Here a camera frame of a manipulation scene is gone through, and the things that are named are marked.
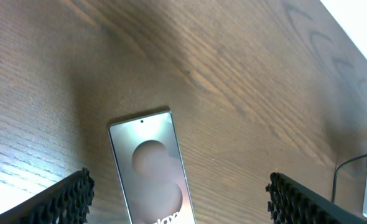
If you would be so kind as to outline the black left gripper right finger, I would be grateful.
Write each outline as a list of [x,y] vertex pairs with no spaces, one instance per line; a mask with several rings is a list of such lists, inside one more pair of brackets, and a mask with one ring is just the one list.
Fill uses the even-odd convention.
[[284,174],[273,172],[270,180],[267,210],[274,223],[367,224]]

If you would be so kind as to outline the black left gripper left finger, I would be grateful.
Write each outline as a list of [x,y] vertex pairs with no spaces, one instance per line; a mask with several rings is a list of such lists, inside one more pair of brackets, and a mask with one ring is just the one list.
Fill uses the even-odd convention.
[[86,168],[0,214],[0,224],[84,224],[94,199],[95,181]]

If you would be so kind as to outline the bronze Samsung Galaxy smartphone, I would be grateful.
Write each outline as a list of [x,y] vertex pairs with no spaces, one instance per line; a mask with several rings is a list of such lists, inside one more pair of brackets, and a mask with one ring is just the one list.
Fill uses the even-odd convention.
[[196,224],[171,111],[109,125],[131,224]]

